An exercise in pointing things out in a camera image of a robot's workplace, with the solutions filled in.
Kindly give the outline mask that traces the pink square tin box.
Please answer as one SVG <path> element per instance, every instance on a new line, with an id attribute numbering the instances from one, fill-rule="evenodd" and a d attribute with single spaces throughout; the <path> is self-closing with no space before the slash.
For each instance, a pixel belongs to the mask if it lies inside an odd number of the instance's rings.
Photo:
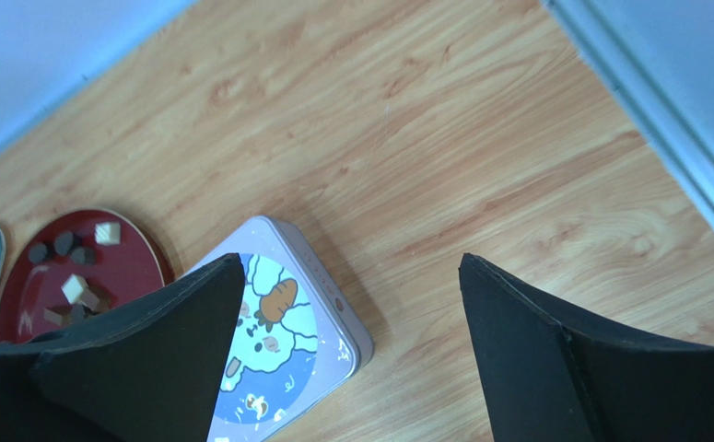
<path id="1" fill-rule="evenodd" d="M 296 265 L 294 274 L 308 285 L 306 291 L 318 330 L 318 350 L 310 378 L 280 421 L 284 428 L 342 387 L 369 362 L 374 355 L 374 342 L 302 232 L 288 222 L 274 219 L 272 223 Z"/>

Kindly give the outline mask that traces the silver tin lid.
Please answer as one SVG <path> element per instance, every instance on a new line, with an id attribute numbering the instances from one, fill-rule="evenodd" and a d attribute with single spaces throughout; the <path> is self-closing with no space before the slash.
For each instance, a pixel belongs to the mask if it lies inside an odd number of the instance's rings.
<path id="1" fill-rule="evenodd" d="M 248 219 L 202 260 L 237 253 L 245 287 L 239 318 L 220 381 L 210 441 L 265 441 L 310 378 L 318 350 L 308 285 L 294 274 L 272 223 Z"/>

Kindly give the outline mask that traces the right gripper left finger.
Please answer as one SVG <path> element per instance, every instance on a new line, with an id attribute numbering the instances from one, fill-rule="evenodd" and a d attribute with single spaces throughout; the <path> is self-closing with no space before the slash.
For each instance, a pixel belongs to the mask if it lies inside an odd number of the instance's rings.
<path id="1" fill-rule="evenodd" d="M 124 306 L 0 343 L 0 441 L 203 441 L 240 313 L 229 253 Z"/>

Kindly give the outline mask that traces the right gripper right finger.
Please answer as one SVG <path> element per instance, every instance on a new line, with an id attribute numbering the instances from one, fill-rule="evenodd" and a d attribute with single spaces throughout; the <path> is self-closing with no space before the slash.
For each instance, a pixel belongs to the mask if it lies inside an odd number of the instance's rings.
<path id="1" fill-rule="evenodd" d="M 459 267 L 497 441 L 714 441 L 714 346 L 642 331 L 484 258 Z"/>

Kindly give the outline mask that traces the dark red round plate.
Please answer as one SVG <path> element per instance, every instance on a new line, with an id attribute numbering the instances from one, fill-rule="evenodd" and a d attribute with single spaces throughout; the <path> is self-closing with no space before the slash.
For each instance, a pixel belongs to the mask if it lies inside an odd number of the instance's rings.
<path id="1" fill-rule="evenodd" d="M 119 245 L 95 241 L 95 225 L 109 221 L 122 226 Z M 54 253 L 49 261 L 34 265 L 28 252 L 40 241 Z M 89 286 L 76 304 L 69 304 L 61 290 L 71 274 L 83 276 Z M 66 213 L 27 242 L 8 273 L 0 296 L 0 343 L 27 342 L 118 308 L 173 279 L 162 248 L 128 218 L 98 208 Z"/>

